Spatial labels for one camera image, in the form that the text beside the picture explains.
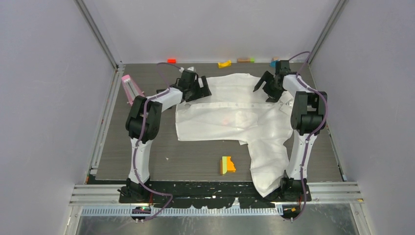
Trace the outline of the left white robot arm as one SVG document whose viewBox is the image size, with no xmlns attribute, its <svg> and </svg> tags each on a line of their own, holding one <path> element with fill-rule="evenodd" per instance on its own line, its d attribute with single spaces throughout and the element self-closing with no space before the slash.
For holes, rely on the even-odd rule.
<svg viewBox="0 0 415 235">
<path fill-rule="evenodd" d="M 149 159 L 153 140 L 159 133 L 162 113 L 182 102 L 211 96 L 205 76 L 183 70 L 176 82 L 153 96 L 134 98 L 126 120 L 131 141 L 131 169 L 126 185 L 119 189 L 120 203 L 146 202 L 156 192 L 149 187 Z"/>
</svg>

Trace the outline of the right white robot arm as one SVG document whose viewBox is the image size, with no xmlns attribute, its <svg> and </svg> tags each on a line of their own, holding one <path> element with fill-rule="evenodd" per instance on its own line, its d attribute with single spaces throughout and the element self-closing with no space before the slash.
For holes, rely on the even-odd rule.
<svg viewBox="0 0 415 235">
<path fill-rule="evenodd" d="M 310 200 L 307 166 L 314 142 L 326 126 L 327 93 L 313 89 L 304 82 L 298 72 L 291 70 L 288 60 L 277 61 L 274 74 L 264 72 L 254 91 L 259 89 L 268 96 L 266 101 L 269 103 L 282 101 L 284 92 L 288 92 L 294 98 L 290 115 L 294 145 L 280 186 L 272 195 L 280 196 L 286 201 L 297 200 L 306 203 Z"/>
</svg>

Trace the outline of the white shirt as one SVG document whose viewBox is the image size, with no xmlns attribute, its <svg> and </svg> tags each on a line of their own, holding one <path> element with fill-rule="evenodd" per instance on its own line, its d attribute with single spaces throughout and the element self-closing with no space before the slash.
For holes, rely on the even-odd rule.
<svg viewBox="0 0 415 235">
<path fill-rule="evenodd" d="M 250 172 L 257 192 L 266 197 L 280 185 L 289 157 L 285 142 L 292 136 L 293 96 L 269 103 L 254 91 L 258 77 L 248 73 L 209 77 L 211 95 L 176 108 L 180 141 L 235 140 L 248 146 Z"/>
</svg>

